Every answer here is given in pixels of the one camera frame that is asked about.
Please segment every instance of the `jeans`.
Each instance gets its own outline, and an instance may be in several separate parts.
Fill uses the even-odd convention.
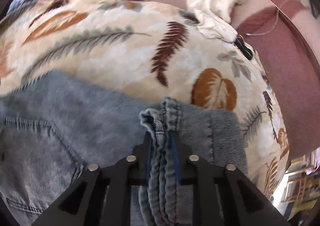
[[[31,225],[86,169],[114,165],[152,135],[148,187],[133,187],[132,225],[192,222],[192,187],[176,183],[170,131],[195,154],[247,172],[235,114],[165,98],[130,98],[51,71],[0,99],[0,194]]]

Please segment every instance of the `string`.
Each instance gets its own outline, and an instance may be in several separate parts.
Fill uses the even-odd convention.
[[[246,33],[245,35],[247,35],[247,36],[262,36],[262,35],[266,35],[266,34],[271,33],[271,32],[273,31],[273,29],[274,29],[274,28],[277,26],[277,24],[278,24],[280,8],[281,8],[282,6],[284,6],[284,5],[285,5],[287,2],[289,2],[289,1],[296,1],[296,0],[284,0],[284,1],[280,4],[279,7],[278,7],[276,4],[273,3],[273,4],[277,7],[276,21],[273,23],[273,25],[271,26],[271,28],[270,28],[268,31],[266,31],[266,32],[264,32],[264,33]]]

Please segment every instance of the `orange leaf print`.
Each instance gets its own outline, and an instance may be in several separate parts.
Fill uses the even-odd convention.
[[[135,5],[134,2],[131,1],[125,1],[124,6],[127,7],[130,10],[134,10],[137,6]]]
[[[193,85],[192,104],[205,109],[232,111],[237,102],[237,90],[229,79],[223,79],[216,69],[205,69]]]
[[[287,134],[287,132],[284,131],[283,128],[279,129],[278,141],[279,141],[279,145],[282,150],[282,153],[280,155],[280,160],[281,160],[289,151],[288,134]]]
[[[0,78],[8,76],[14,69],[7,66],[7,55],[12,47],[13,42],[0,44]]]
[[[51,33],[62,31],[74,24],[81,22],[87,18],[87,13],[77,13],[76,11],[64,11],[52,16],[37,27],[24,41],[24,43],[33,41],[37,38],[47,36]]]
[[[266,164],[268,167],[267,175],[266,175],[266,182],[264,184],[264,192],[266,198],[269,200],[271,199],[275,189],[278,187],[280,180],[276,181],[276,175],[278,170],[278,161],[274,158],[270,165]]]
[[[114,2],[113,4],[111,4],[111,7],[116,7],[118,5],[118,2]]]

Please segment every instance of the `metal rivet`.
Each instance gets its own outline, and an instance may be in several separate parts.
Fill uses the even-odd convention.
[[[134,162],[137,158],[135,155],[128,155],[126,159],[128,162]]]
[[[234,164],[228,164],[226,165],[226,169],[229,170],[229,171],[234,171],[236,170],[236,166]]]
[[[88,169],[91,172],[96,171],[98,168],[99,168],[99,166],[97,164],[95,164],[95,163],[88,166]]]
[[[189,160],[192,162],[196,162],[199,160],[199,157],[196,154],[192,154],[191,156],[189,156]]]

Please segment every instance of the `brown leaf print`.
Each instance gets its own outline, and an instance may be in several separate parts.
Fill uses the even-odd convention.
[[[51,33],[62,31],[74,24],[81,22],[83,19],[87,18],[87,16],[87,13],[77,13],[76,11],[60,12],[37,27],[27,37],[27,39],[24,41],[24,44],[40,37],[47,36]]]
[[[282,153],[280,155],[280,160],[281,160],[289,151],[288,134],[287,132],[284,131],[283,128],[279,129],[278,141],[279,141],[280,148],[282,150]]]
[[[127,7],[130,10],[134,10],[137,6],[135,5],[134,2],[131,1],[125,1],[124,6]]]
[[[116,1],[116,2],[113,2],[112,4],[111,4],[111,7],[112,8],[114,8],[114,7],[117,7],[118,6],[118,2]]]
[[[273,122],[272,122],[272,101],[271,101],[271,98],[270,98],[270,96],[269,96],[269,94],[268,94],[268,92],[265,90],[264,92],[263,92],[263,96],[264,96],[264,100],[266,101],[266,105],[267,105],[267,109],[268,109],[268,113],[269,113],[269,117],[270,117],[270,120],[271,120],[271,124],[272,124],[272,127],[273,127],[273,137],[274,137],[274,139],[277,141],[277,143],[279,143],[278,142],[278,137],[277,137],[277,133],[276,133],[276,131],[275,131],[275,127],[273,126]]]
[[[8,76],[14,69],[7,66],[7,55],[12,47],[13,42],[0,44],[0,79]]]
[[[265,74],[262,74],[261,76],[262,76],[264,82],[267,84],[267,86],[269,86],[270,83],[269,83],[269,80],[268,80],[267,76]]]
[[[271,199],[275,189],[278,187],[280,180],[276,181],[276,175],[278,170],[278,161],[274,158],[270,165],[266,164],[268,167],[267,175],[266,175],[266,182],[264,184],[264,192],[266,198],[269,200]]]
[[[164,74],[167,69],[168,62],[175,50],[183,47],[183,42],[188,39],[188,29],[181,23],[168,22],[169,30],[165,33],[164,38],[160,41],[156,55],[152,58],[154,61],[152,72],[157,73],[158,81],[168,87],[168,81]]]
[[[193,85],[191,103],[205,109],[233,111],[237,90],[229,79],[223,79],[216,69],[205,69]]]
[[[33,21],[29,25],[29,28],[35,23],[35,21],[39,20],[46,13],[50,12],[53,9],[57,9],[63,5],[66,5],[68,4],[68,2],[69,0],[54,0],[53,3],[42,14],[39,14],[36,18],[33,19]]]

